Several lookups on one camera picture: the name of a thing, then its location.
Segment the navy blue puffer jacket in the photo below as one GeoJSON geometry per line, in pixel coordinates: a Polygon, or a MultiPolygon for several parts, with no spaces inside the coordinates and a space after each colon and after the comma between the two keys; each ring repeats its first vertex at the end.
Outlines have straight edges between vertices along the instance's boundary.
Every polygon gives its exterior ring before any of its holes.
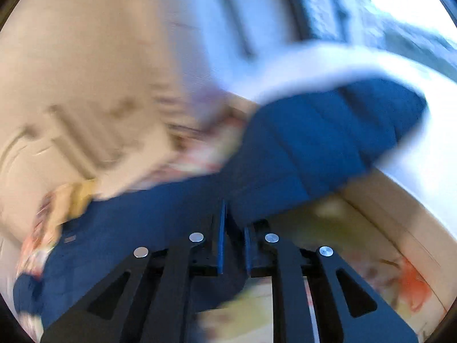
{"type": "Polygon", "coordinates": [[[197,231],[222,203],[245,227],[324,197],[372,168],[347,166],[334,177],[313,175],[310,162],[300,162],[290,149],[283,117],[293,104],[288,97],[260,108],[238,150],[216,173],[91,201],[63,226],[43,274],[18,276],[15,310],[39,317],[48,328],[134,249],[167,248],[197,231]]]}

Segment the white window sill bench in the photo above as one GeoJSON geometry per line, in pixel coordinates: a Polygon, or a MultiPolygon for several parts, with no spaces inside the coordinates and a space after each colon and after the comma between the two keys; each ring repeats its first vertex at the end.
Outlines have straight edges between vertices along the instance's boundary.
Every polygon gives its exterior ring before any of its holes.
{"type": "Polygon", "coordinates": [[[292,98],[290,149],[313,175],[377,167],[456,232],[456,84],[396,54],[300,44],[260,59],[239,96],[292,98]]]}

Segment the floral bed sheet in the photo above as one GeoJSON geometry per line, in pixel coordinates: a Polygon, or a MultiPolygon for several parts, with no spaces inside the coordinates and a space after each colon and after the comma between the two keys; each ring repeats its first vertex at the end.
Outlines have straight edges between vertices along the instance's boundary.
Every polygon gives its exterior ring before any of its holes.
{"type": "Polygon", "coordinates": [[[267,277],[275,342],[414,342],[334,247],[298,246],[273,220],[364,174],[420,121],[258,114],[219,172],[63,223],[43,273],[15,281],[15,309],[40,319],[43,342],[203,342],[200,316],[267,277]]]}

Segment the white wooden headboard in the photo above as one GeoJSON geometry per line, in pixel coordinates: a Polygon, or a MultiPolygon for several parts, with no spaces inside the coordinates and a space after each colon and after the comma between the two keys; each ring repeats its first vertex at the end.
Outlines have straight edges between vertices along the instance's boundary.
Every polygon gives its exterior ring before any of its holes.
{"type": "Polygon", "coordinates": [[[173,156],[155,111],[124,98],[49,106],[40,126],[23,126],[1,149],[1,229],[19,242],[41,199],[62,184],[95,180],[96,198],[114,197],[173,156]]]}

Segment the dark framed window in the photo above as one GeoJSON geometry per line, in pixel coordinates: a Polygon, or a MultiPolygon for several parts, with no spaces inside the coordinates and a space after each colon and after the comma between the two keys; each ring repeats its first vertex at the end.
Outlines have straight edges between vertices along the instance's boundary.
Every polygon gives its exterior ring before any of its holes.
{"type": "Polygon", "coordinates": [[[302,40],[370,47],[456,79],[456,28],[439,0],[290,0],[302,40]]]}

